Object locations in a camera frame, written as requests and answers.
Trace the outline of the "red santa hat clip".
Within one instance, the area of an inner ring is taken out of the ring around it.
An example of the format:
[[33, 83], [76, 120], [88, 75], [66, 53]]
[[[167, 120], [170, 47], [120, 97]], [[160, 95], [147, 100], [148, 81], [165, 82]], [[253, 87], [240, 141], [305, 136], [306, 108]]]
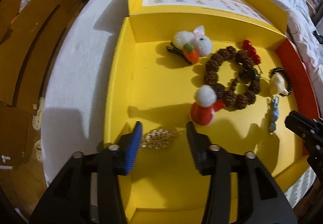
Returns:
[[191, 120], [199, 126], [208, 126], [215, 120], [215, 113], [225, 108], [222, 99], [217, 99], [216, 92], [209, 85], [202, 85], [194, 95], [191, 106]]

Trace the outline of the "yellow cardboard box tray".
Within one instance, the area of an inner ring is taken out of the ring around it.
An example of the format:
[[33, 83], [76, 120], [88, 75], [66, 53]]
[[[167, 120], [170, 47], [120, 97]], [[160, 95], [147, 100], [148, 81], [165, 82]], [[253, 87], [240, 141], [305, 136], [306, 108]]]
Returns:
[[128, 0], [99, 166], [101, 223], [296, 223], [285, 127], [319, 110], [271, 0]]

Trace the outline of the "white fluffy pompom clip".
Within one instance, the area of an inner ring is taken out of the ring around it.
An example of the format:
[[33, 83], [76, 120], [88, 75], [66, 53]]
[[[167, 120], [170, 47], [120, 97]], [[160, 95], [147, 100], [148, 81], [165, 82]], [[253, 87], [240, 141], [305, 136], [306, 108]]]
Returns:
[[280, 73], [273, 74], [269, 82], [269, 92], [271, 95], [282, 94], [283, 96], [288, 96], [290, 93], [286, 83], [287, 82]]

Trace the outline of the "green leaf patterned bedsheet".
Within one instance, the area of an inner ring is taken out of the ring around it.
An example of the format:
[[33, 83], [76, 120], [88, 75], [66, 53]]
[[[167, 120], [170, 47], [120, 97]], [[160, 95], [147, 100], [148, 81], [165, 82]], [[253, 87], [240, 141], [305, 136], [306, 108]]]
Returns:
[[211, 114], [199, 133], [230, 153], [252, 151], [292, 206], [315, 173], [302, 139], [285, 127], [301, 104], [292, 93], [279, 100], [275, 132], [269, 72], [282, 67], [287, 15], [271, 0], [89, 0], [62, 43], [45, 95], [41, 139], [45, 179], [52, 182], [71, 155], [94, 154], [142, 123], [143, 135], [164, 129], [166, 148], [141, 148], [133, 170], [120, 178], [129, 215], [144, 211], [201, 211], [210, 178], [196, 170], [186, 137], [194, 94], [204, 83], [207, 57], [188, 65], [167, 51], [176, 33], [203, 26], [212, 51], [242, 48], [246, 39], [261, 57], [261, 92], [253, 105]]

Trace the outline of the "red berry hair clip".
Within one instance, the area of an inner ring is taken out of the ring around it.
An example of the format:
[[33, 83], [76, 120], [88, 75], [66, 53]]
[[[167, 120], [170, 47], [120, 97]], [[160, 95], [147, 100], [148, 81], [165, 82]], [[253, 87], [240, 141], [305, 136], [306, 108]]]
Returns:
[[251, 60], [254, 62], [254, 65], [258, 66], [260, 73], [262, 74], [262, 70], [260, 68], [261, 58], [257, 54], [256, 49], [252, 46], [251, 41], [245, 39], [242, 42], [242, 49], [246, 52], [247, 56], [251, 58]]

